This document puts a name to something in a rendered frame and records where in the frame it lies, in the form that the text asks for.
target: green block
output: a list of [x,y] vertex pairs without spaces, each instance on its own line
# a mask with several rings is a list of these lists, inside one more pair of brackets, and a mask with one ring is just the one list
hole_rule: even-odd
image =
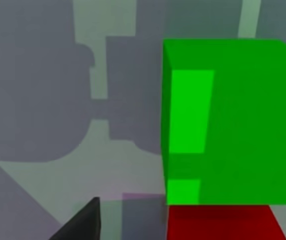
[[165,39],[161,151],[169,205],[286,205],[286,44]]

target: green cube side face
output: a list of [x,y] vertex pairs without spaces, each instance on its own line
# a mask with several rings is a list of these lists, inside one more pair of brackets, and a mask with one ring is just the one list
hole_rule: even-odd
[[166,39],[161,150],[169,205],[286,204],[286,44]]

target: black object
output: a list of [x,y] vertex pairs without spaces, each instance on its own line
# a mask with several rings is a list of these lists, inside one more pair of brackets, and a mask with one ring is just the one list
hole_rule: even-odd
[[100,198],[94,197],[49,240],[100,240]]

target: red block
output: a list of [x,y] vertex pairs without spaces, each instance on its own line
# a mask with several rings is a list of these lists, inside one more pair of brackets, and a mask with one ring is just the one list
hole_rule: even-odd
[[286,240],[268,205],[170,206],[167,240]]

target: green cube top face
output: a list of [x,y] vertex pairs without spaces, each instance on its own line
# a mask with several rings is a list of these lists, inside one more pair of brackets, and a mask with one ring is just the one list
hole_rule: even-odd
[[165,39],[169,205],[286,204],[286,44]]

